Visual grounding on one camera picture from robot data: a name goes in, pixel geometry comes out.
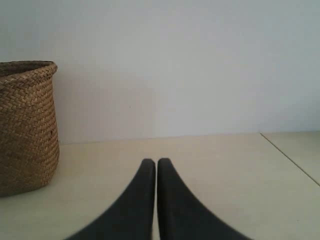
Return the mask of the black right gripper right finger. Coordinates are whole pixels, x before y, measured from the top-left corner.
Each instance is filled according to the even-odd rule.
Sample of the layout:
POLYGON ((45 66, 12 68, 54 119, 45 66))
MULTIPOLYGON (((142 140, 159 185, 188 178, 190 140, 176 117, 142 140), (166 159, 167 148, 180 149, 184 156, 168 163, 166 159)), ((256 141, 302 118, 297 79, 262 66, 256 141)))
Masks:
POLYGON ((161 240, 248 240, 185 185, 169 158, 157 163, 157 216, 161 240))

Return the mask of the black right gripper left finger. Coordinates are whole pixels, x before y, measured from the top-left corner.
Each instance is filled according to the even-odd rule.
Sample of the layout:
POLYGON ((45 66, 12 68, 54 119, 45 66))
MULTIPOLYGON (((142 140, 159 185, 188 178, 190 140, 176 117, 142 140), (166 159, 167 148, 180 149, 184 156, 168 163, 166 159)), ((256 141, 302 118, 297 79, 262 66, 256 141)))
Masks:
POLYGON ((156 166, 143 159, 118 199, 97 219, 69 240, 151 240, 155 203, 156 166))

